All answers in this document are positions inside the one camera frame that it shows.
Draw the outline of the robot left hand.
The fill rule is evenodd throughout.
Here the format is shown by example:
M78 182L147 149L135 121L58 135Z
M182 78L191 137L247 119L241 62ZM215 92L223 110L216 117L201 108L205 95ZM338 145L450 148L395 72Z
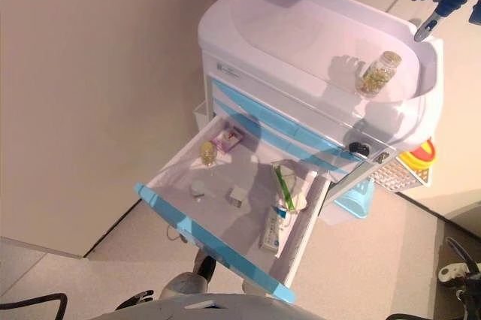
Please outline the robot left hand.
M125 309L130 306L136 306L141 303L150 302L153 300L153 294L154 290L142 291L123 301L119 306L116 307L115 310Z

